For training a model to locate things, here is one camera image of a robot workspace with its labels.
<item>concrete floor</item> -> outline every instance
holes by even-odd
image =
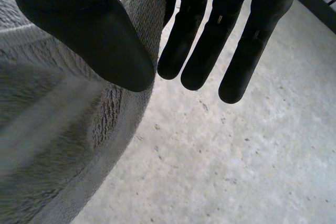
[[[202,89],[157,77],[136,136],[72,224],[336,223],[336,35],[295,1],[244,98],[224,104],[249,3]]]

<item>dark stain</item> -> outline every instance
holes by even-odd
[[[205,110],[206,112],[208,112],[209,110],[208,110],[207,105],[206,105],[205,103],[202,103],[202,105],[203,105],[204,110]]]

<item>gray fabric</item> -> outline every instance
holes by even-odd
[[[156,62],[164,0],[122,2]],[[0,7],[0,223],[68,223],[127,147],[152,88],[106,83],[14,0]]]

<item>floor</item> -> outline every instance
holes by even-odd
[[[249,3],[202,89],[157,77],[136,136],[72,224],[336,223],[336,35],[295,1],[244,98],[224,104]]]

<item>fuzzy fabric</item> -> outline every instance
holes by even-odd
[[[122,0],[157,61],[165,0]],[[0,223],[69,223],[124,152],[152,88],[106,83],[0,0]]]

